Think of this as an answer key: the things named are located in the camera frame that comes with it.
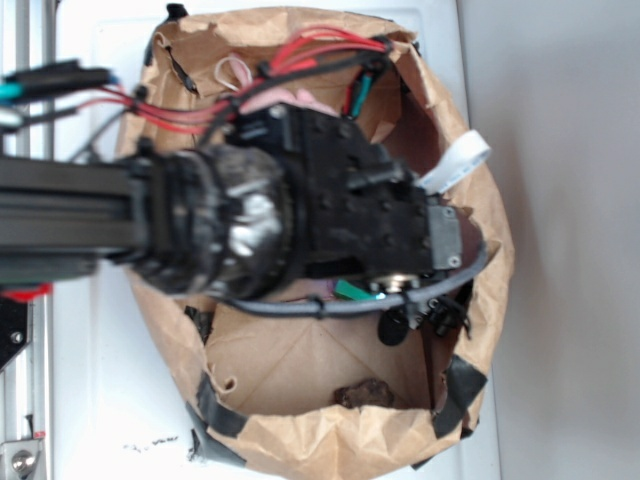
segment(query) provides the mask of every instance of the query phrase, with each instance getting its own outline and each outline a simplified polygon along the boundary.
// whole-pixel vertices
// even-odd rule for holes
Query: green connector
[[[361,288],[358,288],[345,280],[338,280],[334,293],[342,298],[349,300],[375,300],[376,296],[365,292]]]

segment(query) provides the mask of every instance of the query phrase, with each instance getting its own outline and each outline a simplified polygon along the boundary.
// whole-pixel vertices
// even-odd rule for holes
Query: red part
[[[1,292],[0,295],[14,302],[27,303],[34,298],[42,295],[48,295],[53,292],[53,285],[50,283],[44,283],[33,290],[11,290],[7,292]]]

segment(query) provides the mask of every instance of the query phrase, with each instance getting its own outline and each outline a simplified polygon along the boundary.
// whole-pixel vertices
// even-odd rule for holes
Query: teal connector
[[[19,83],[0,84],[0,100],[13,100],[14,98],[20,98],[22,94],[22,85]]]
[[[351,109],[351,116],[353,118],[358,118],[360,115],[360,111],[362,110],[362,105],[364,105],[364,101],[369,95],[369,91],[371,90],[371,85],[373,85],[373,77],[370,75],[365,75],[362,77],[362,85],[360,87],[360,94],[356,101],[353,104],[353,108]]]
[[[349,300],[375,300],[376,296],[368,292],[365,292],[361,288],[350,284],[345,280],[338,280],[334,293],[342,298],[348,298]]]

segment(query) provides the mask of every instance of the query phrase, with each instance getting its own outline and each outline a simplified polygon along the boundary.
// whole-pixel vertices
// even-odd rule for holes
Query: brown paper bag
[[[224,91],[213,79],[219,59],[235,52],[255,71],[293,31],[314,24],[396,42],[395,70],[375,85],[359,120],[372,141],[384,141],[422,174],[467,131],[450,94],[413,48],[412,33],[379,18],[308,8],[188,16],[159,27],[153,62],[143,72],[148,100],[167,108],[208,105]],[[196,93],[185,88],[185,73]],[[339,110],[352,77],[352,71],[340,72],[288,88],[303,85]],[[131,151],[140,135],[162,150],[195,142],[129,118],[122,150]],[[187,402],[202,454],[292,479],[369,479],[429,459],[475,428],[502,329],[513,246],[486,166],[449,195],[480,227],[490,251],[474,283],[471,339],[464,331],[439,338],[425,326],[400,346],[387,347],[377,339],[375,316],[260,319],[202,296],[176,301],[132,277],[149,331]],[[323,282],[303,281],[283,298],[310,291],[328,293]],[[195,323],[214,315],[212,331],[199,332],[185,307]],[[332,405],[335,389],[365,378],[389,384],[394,408]]]

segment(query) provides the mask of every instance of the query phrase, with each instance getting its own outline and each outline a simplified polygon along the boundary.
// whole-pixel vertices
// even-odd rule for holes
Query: black cable
[[[272,302],[253,302],[234,299],[218,299],[231,307],[237,308],[251,315],[261,317],[314,317],[321,316],[347,318],[364,315],[367,313],[388,310],[404,305],[407,301],[411,303],[420,303],[432,298],[437,298],[450,292],[474,278],[485,267],[489,255],[484,242],[480,243],[479,252],[473,263],[460,270],[449,278],[422,288],[408,290],[403,294],[387,295],[381,300],[364,300],[356,302],[331,302],[320,306],[317,302],[305,303],[272,303]]]
[[[37,125],[39,123],[53,122],[54,120],[59,120],[64,117],[75,115],[76,113],[78,113],[78,108],[70,107],[63,110],[55,110],[53,112],[43,113],[42,115],[32,115],[30,117],[25,117],[23,127]]]
[[[227,117],[233,113],[236,113],[244,103],[246,103],[255,95],[258,95],[259,93],[265,92],[273,87],[277,87],[278,85],[282,85],[284,83],[293,82],[295,80],[300,80],[315,75],[324,75],[326,73],[332,73],[338,70],[364,65],[374,59],[385,57],[386,55],[386,53],[381,52],[359,51],[356,55],[347,59],[326,63],[324,65],[320,65],[318,67],[310,68],[307,70],[297,70],[286,75],[267,78],[267,80],[265,80],[263,83],[257,85],[255,88],[244,93],[243,95],[230,98],[229,101],[231,103],[216,115],[216,118],[209,124],[207,130],[198,141],[198,145],[196,148],[202,149],[206,147],[216,130],[222,127],[227,121]]]
[[[111,117],[109,117],[101,126],[100,128],[98,128],[98,130],[96,130],[93,135],[91,135],[91,137],[89,137],[89,140],[87,140],[85,142],[84,145],[82,145],[82,147],[80,147],[80,149],[78,149],[78,151],[76,153],[74,153],[69,160],[67,160],[68,163],[73,163],[75,161],[78,160],[78,158],[80,158],[80,156],[85,153],[85,152],[90,152],[92,147],[93,147],[93,142],[95,142],[113,123],[116,122],[116,120],[118,120],[122,115],[124,115],[127,112],[127,109],[123,109],[123,110],[119,110],[116,113],[114,113]]]

